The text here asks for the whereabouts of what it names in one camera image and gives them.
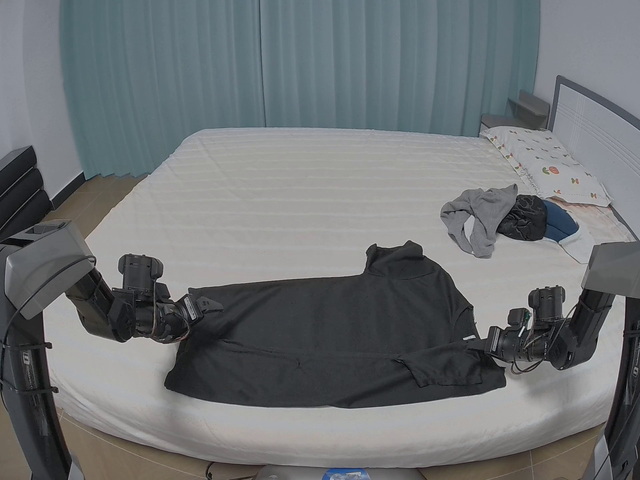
teal curtain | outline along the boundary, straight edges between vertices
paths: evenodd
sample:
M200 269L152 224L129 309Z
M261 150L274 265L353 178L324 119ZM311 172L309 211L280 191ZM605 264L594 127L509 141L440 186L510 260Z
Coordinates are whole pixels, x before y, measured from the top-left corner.
M476 135L532 91L540 0L260 0L267 126Z
M532 91L540 0L62 0L85 176L152 171L203 128L476 135Z
M85 177L151 172L203 128L264 126L259 0L61 0Z

baseboard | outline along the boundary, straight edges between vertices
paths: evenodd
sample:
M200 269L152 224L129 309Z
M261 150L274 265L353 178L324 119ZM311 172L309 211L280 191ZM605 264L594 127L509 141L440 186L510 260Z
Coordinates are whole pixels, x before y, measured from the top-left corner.
M84 179L84 172L81 172L71 180L71 182L64 187L55 197L51 200L51 204L53 205L53 209L56 210L60 208L60 204L64 203L71 194L73 194L78 188L82 186L86 180Z

gray towel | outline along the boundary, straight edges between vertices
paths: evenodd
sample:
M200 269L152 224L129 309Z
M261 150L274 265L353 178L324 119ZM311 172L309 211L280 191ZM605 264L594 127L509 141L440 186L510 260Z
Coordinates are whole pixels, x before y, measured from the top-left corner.
M440 211L440 218L447 227L449 236L464 252L478 258L491 256L498 224L516 203L518 186L482 190L465 190L453 201L446 203ZM476 220L470 239L465 236L464 226L469 217Z

pillowcase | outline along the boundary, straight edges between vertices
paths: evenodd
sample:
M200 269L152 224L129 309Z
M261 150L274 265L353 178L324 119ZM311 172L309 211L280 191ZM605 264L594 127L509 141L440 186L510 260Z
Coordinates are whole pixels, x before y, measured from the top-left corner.
M480 135L491 140L538 197L596 206L611 203L603 185L572 158L553 133L496 126Z

white wall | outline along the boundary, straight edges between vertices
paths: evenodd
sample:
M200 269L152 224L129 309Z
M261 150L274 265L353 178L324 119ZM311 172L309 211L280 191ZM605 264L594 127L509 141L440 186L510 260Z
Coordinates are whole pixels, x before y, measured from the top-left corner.
M60 0L0 0L0 157L32 145L53 198L80 172L60 65Z
M534 94L562 75L640 117L640 0L540 0Z

